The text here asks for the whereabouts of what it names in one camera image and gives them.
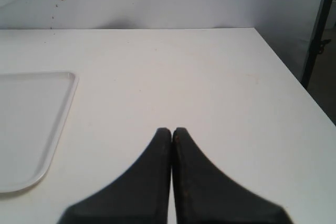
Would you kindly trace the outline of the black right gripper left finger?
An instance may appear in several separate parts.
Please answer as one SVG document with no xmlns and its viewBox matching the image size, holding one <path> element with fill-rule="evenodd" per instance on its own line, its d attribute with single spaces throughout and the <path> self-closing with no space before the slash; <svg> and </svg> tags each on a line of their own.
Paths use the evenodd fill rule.
<svg viewBox="0 0 336 224">
<path fill-rule="evenodd" d="M 158 128 L 140 157 L 115 181 L 68 207 L 59 223 L 167 223 L 172 136 Z"/>
</svg>

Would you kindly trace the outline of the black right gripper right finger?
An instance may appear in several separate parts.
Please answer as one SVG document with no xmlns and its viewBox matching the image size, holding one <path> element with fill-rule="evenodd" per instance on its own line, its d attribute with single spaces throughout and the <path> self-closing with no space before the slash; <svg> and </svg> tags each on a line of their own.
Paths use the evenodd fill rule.
<svg viewBox="0 0 336 224">
<path fill-rule="evenodd" d="M 292 223 L 286 211 L 218 169 L 178 127 L 172 140 L 177 223 Z"/>
</svg>

